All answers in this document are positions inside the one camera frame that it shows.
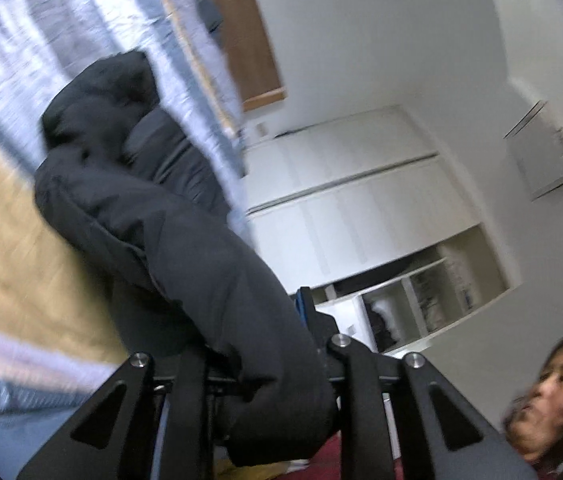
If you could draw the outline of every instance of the black puffer jacket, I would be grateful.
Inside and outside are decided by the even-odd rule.
[[[96,62],[60,92],[43,118],[52,149],[38,208],[115,276],[113,296],[135,291],[135,316],[157,298],[161,314],[178,312],[166,337],[186,339],[177,330],[188,323],[227,358],[250,391],[221,414],[235,463],[309,457],[336,410],[314,342],[273,272],[226,227],[208,162],[156,95],[139,52]]]

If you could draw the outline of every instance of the cabinet door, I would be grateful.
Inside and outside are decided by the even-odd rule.
[[[408,117],[392,108],[318,124],[247,150],[248,206],[260,209],[434,153]]]
[[[353,276],[478,224],[436,159],[316,192],[250,219],[260,255],[289,292]]]

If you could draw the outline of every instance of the black metal frame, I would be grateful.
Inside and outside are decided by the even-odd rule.
[[[390,395],[407,480],[536,480],[535,472],[421,354],[372,353],[298,296],[341,399],[342,480],[394,480],[383,393]],[[18,480],[147,480],[164,400],[159,479],[209,480],[214,401],[237,383],[202,346],[127,360],[24,467]]]

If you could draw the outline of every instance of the open shelf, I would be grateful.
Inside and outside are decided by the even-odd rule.
[[[316,304],[327,300],[317,309],[334,316],[340,332],[372,351],[390,352],[460,320],[506,289],[494,252],[477,226],[397,262],[315,289],[313,298]]]

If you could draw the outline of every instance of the shelf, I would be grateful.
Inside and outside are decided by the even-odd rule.
[[[423,336],[413,316],[403,280],[362,294],[361,300],[379,352],[399,348]]]
[[[334,283],[327,287],[331,301],[317,309],[332,314],[342,333],[359,339],[373,351],[401,354],[405,346],[416,348],[507,289],[480,227],[396,264],[347,280],[345,286]],[[368,285],[389,276],[391,269],[404,270],[382,283],[333,299],[337,288],[354,290],[355,285]],[[324,290],[314,291],[313,296],[325,298]]]

